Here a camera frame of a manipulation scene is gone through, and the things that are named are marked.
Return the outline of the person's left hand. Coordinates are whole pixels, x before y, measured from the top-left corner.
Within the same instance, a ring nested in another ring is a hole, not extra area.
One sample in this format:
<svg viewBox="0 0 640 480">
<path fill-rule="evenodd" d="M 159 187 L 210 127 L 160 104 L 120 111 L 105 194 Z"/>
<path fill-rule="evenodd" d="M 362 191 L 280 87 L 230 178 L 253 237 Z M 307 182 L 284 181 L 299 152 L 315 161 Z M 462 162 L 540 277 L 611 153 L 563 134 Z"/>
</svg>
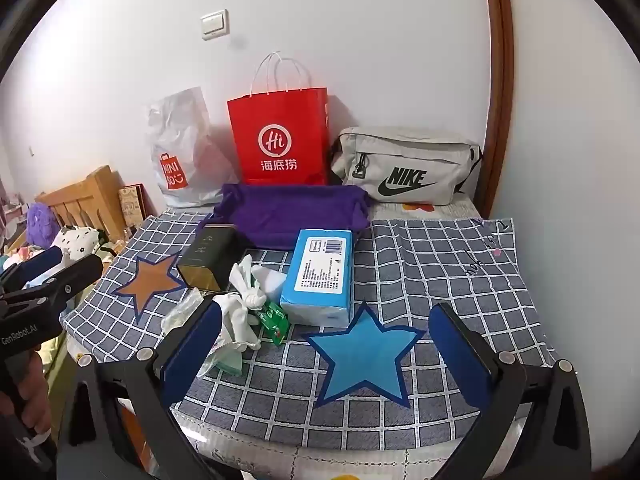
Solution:
<svg viewBox="0 0 640 480">
<path fill-rule="evenodd" d="M 45 434 L 51 429 L 52 413 L 49 402 L 49 387 L 42 371 L 42 361 L 36 350 L 29 352 L 28 367 L 23 380 L 17 386 L 24 401 L 20 419 L 23 424 Z"/>
</svg>

